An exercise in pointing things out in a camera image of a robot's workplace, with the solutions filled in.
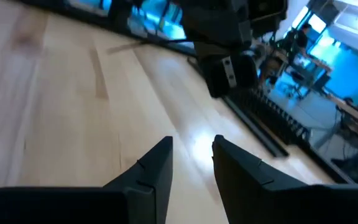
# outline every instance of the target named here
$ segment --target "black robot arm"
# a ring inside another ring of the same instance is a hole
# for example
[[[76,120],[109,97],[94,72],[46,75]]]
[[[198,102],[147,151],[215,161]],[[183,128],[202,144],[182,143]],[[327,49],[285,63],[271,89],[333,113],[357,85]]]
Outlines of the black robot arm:
[[[194,40],[197,61],[212,97],[260,83],[257,61],[267,54],[259,47],[251,48],[252,39],[278,30],[287,17],[288,0],[173,2],[183,9],[181,24],[187,39]]]

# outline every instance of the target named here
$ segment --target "floor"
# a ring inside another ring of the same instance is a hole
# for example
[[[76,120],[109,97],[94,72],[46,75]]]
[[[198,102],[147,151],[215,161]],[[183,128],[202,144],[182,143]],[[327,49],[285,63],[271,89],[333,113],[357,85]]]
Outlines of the floor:
[[[102,186],[174,138],[168,223],[227,223],[216,134],[309,184],[332,183],[301,150],[274,159],[186,57],[0,0],[0,187]]]
[[[311,92],[301,101],[288,98],[283,91],[284,83],[294,84],[286,73],[278,80],[276,89],[269,94],[269,97],[301,124],[311,127],[313,135],[310,143],[314,145],[334,127],[336,122],[339,122],[340,114],[336,112],[335,104],[332,101],[315,92]],[[334,135],[318,151],[325,158],[340,160],[350,158],[358,152],[338,135]]]

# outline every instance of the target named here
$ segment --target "wooden table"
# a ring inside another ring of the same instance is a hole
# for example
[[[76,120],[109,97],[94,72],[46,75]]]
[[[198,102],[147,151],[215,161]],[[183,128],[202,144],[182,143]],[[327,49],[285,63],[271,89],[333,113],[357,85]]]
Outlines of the wooden table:
[[[216,134],[309,184],[331,183],[299,149],[273,160],[186,57],[0,0],[0,187],[102,186],[174,138],[167,223],[227,223]]]
[[[342,110],[346,111],[356,119],[358,119],[358,110],[355,109],[352,106],[349,106],[344,100],[337,98],[335,96],[329,95],[328,98],[334,102],[338,107],[340,107]]]

